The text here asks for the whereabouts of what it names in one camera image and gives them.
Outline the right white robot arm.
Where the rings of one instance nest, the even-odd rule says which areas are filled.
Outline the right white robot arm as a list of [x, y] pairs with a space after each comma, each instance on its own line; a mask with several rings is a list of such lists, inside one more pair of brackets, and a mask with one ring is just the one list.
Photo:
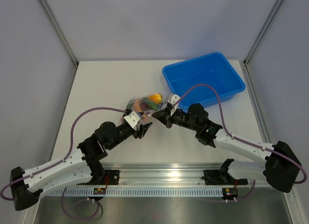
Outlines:
[[225, 132], [223, 126], [212, 122], [202, 105], [193, 104], [187, 112], [173, 109], [170, 104], [152, 117], [167, 128], [173, 125], [195, 131], [203, 145], [234, 152], [248, 161], [227, 159], [219, 169], [206, 171], [206, 185], [244, 185], [248, 180], [267, 182], [273, 188], [288, 193], [296, 183], [301, 164], [288, 144], [256, 142]]

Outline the orange papaya slice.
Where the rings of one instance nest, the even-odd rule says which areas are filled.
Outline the orange papaya slice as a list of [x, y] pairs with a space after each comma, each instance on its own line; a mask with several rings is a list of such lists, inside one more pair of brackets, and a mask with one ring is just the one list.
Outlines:
[[132, 110], [137, 112], [143, 112], [143, 106], [141, 106], [140, 101], [137, 100], [132, 105]]

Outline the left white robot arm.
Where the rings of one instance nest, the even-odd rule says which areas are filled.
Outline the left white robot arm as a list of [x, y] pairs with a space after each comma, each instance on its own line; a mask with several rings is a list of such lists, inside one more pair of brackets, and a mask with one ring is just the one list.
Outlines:
[[83, 142], [73, 148], [70, 155], [24, 170], [16, 167], [11, 171], [11, 192], [14, 208], [21, 211], [35, 205], [46, 195], [77, 184], [100, 184], [105, 170], [100, 162], [108, 150], [133, 136], [142, 139], [152, 123], [132, 128], [128, 123], [116, 126], [104, 122]]

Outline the clear zip top bag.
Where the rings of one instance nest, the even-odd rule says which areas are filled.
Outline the clear zip top bag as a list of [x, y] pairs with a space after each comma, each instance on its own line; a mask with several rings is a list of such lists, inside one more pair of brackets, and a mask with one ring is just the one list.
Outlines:
[[143, 113], [143, 115], [142, 115], [142, 118], [143, 118], [143, 119], [149, 118], [149, 114], [154, 113], [154, 112], [157, 112], [157, 111], [163, 109], [164, 106], [166, 105], [165, 101], [162, 100], [162, 102], [161, 102], [160, 104], [158, 104], [158, 106], [159, 106], [159, 107], [158, 107], [158, 110], [156, 110], [156, 111], [155, 111], [155, 110], [152, 110], [152, 109], [149, 108], [145, 103], [142, 102], [142, 98], [143, 98], [143, 97], [134, 97], [134, 98], [132, 98], [132, 99], [127, 103], [127, 105], [126, 105], [126, 108], [127, 108], [127, 109], [131, 109], [131, 110], [132, 110], [132, 105], [133, 105], [133, 103], [134, 103], [135, 101], [139, 100], [141, 106], [143, 106], [143, 112], [142, 112], [142, 113]]

